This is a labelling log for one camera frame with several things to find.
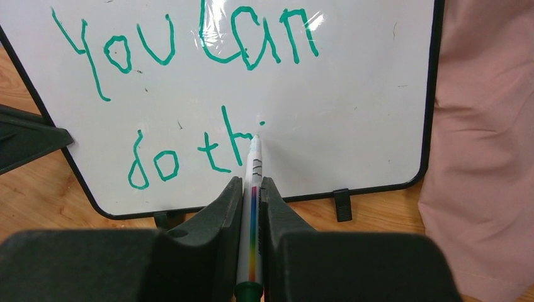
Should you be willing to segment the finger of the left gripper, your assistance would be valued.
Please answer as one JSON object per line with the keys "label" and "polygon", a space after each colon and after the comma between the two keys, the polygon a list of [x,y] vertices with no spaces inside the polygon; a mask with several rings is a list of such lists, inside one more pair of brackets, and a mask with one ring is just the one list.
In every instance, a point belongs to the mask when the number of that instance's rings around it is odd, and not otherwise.
{"label": "finger of the left gripper", "polygon": [[1,105],[1,174],[73,142],[67,130],[48,125],[42,116]]}

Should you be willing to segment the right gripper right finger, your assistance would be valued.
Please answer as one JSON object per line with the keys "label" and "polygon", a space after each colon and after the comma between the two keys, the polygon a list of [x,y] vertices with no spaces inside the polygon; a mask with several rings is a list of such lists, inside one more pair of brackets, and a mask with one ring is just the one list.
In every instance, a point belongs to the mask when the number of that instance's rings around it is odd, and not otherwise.
{"label": "right gripper right finger", "polygon": [[460,301],[443,252],[416,233],[320,232],[261,184],[266,301]]}

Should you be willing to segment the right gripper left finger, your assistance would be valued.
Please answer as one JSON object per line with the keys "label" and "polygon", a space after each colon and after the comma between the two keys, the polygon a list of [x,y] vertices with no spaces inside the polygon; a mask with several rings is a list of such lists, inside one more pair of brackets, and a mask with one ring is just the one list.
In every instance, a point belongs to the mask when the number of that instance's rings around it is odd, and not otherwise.
{"label": "right gripper left finger", "polygon": [[2,301],[230,301],[242,179],[168,230],[31,230],[1,245]]}

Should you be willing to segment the green whiteboard marker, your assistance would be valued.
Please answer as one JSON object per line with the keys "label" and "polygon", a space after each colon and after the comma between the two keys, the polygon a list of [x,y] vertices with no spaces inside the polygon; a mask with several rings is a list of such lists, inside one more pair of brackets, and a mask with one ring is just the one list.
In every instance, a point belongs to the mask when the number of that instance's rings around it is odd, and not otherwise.
{"label": "green whiteboard marker", "polygon": [[263,273],[260,236],[260,192],[263,180],[261,140],[253,136],[243,183],[241,232],[234,294],[237,301],[260,301]]}

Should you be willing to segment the small black-framed whiteboard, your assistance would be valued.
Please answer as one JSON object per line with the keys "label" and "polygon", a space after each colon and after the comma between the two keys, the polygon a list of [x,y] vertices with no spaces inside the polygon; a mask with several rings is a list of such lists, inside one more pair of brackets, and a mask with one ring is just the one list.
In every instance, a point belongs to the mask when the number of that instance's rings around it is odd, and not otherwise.
{"label": "small black-framed whiteboard", "polygon": [[2,1],[1,43],[110,219],[195,211],[250,141],[287,201],[428,166],[443,1]]}

